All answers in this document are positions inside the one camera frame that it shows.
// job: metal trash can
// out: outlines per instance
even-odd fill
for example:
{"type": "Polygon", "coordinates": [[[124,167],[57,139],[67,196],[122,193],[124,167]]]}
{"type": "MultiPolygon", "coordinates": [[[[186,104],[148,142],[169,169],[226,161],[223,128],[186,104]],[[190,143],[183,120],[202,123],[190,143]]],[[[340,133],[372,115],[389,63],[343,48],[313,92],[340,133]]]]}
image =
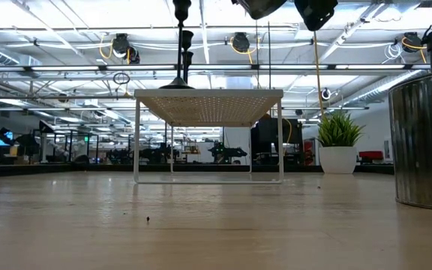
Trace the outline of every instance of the metal trash can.
{"type": "Polygon", "coordinates": [[[389,91],[396,200],[432,209],[432,73],[389,91]]]}

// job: white table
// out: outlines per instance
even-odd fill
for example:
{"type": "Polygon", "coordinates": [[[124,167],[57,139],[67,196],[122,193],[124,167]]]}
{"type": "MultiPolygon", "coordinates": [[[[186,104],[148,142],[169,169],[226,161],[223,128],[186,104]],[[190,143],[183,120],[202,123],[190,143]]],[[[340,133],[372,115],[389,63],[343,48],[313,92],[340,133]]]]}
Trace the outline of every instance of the white table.
{"type": "MultiPolygon", "coordinates": [[[[280,184],[284,177],[283,123],[281,98],[283,90],[275,89],[137,89],[134,128],[134,181],[140,181],[140,112],[141,102],[150,111],[171,125],[171,173],[173,170],[174,127],[251,127],[275,104],[277,104],[277,138],[279,151],[278,181],[193,181],[191,184],[280,184]]],[[[183,184],[181,182],[158,182],[158,184],[183,184]]]]}

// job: white planter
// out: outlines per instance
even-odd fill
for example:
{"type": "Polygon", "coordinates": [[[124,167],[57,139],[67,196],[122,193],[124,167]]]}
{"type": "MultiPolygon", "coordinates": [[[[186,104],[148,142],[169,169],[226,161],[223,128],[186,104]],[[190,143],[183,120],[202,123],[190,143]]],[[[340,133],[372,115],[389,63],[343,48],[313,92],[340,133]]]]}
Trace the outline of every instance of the white planter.
{"type": "Polygon", "coordinates": [[[319,162],[324,173],[353,173],[356,167],[356,155],[356,148],[350,146],[319,148],[319,162]]]}

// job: wooden floor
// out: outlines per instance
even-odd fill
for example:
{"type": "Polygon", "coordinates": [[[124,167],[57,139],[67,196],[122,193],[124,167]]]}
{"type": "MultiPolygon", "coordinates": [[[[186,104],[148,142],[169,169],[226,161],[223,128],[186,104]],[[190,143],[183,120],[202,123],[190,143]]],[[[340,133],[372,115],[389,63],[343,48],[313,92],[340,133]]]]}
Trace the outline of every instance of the wooden floor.
{"type": "Polygon", "coordinates": [[[392,176],[377,174],[289,173],[282,185],[135,185],[126,172],[0,178],[0,269],[432,270],[432,210],[394,197],[392,176]]]}

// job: green plant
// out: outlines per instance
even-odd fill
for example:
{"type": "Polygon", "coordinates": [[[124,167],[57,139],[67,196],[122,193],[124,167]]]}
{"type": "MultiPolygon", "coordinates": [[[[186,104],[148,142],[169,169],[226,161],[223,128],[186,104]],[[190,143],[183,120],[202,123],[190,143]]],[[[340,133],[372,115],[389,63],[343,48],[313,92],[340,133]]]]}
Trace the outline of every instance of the green plant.
{"type": "Polygon", "coordinates": [[[362,136],[362,129],[350,119],[350,115],[336,112],[331,116],[323,117],[319,124],[319,142],[322,147],[354,146],[362,136]]]}

